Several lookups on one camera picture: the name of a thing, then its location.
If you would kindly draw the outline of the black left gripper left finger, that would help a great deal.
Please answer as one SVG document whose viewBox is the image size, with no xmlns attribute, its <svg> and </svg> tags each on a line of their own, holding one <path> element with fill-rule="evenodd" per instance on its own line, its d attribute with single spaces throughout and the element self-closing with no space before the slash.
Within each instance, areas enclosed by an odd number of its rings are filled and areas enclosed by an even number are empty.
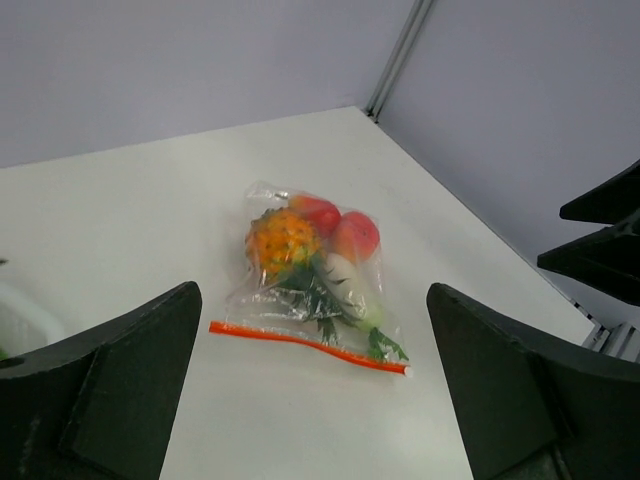
<svg viewBox="0 0 640 480">
<path fill-rule="evenodd" d="M 159 478 L 201 311 L 188 281 L 2 360 L 2 478 Z"/>
</svg>

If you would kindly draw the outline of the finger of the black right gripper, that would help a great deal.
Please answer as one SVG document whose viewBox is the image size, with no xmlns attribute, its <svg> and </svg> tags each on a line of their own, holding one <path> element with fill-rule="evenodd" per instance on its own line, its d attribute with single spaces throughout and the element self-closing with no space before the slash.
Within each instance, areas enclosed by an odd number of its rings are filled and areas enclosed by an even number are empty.
<svg viewBox="0 0 640 480">
<path fill-rule="evenodd" d="M 639 213 L 540 254 L 537 266 L 639 304 Z"/>
<path fill-rule="evenodd" d="M 613 225 L 639 209 L 639 164 L 571 200 L 560 208 L 564 220 Z"/>
</svg>

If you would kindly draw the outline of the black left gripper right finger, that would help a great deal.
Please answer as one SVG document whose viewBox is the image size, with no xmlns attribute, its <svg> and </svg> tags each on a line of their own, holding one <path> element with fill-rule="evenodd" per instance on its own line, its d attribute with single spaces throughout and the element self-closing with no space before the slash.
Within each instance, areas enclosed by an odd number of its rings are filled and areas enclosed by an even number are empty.
<svg viewBox="0 0 640 480">
<path fill-rule="evenodd" d="M 636 479 L 639 367 L 441 283 L 426 305 L 476 479 Z"/>
</svg>

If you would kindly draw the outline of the peach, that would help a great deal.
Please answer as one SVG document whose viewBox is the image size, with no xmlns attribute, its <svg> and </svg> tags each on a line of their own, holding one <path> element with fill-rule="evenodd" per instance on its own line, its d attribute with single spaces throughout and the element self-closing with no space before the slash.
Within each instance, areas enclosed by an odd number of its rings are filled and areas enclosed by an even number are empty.
<svg viewBox="0 0 640 480">
<path fill-rule="evenodd" d="M 367 261 L 380 245 L 380 233 L 364 213 L 345 213 L 330 238 L 332 250 L 353 264 Z"/>
</svg>

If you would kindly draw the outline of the orange spiky pineapple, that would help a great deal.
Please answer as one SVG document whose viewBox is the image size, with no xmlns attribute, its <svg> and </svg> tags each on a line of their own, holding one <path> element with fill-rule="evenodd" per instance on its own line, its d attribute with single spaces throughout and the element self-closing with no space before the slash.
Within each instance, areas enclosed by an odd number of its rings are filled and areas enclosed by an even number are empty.
<svg viewBox="0 0 640 480">
<path fill-rule="evenodd" d="M 338 342 L 336 324 L 348 324 L 321 281 L 327 252 L 308 220 L 289 207 L 265 210 L 250 222 L 245 255 L 257 274 L 260 299 L 272 304 L 276 315 L 311 322 L 323 343 Z"/>
</svg>

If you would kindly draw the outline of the clear zip bag orange zipper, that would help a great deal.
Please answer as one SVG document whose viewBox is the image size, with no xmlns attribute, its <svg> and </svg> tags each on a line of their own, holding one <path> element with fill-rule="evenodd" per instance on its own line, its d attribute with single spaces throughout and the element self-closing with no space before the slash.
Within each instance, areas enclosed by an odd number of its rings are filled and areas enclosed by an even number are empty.
<svg viewBox="0 0 640 480">
<path fill-rule="evenodd" d="M 386 305 L 376 219 L 267 182 L 249 187 L 243 207 L 246 273 L 210 333 L 298 344 L 408 374 L 401 328 Z"/>
</svg>

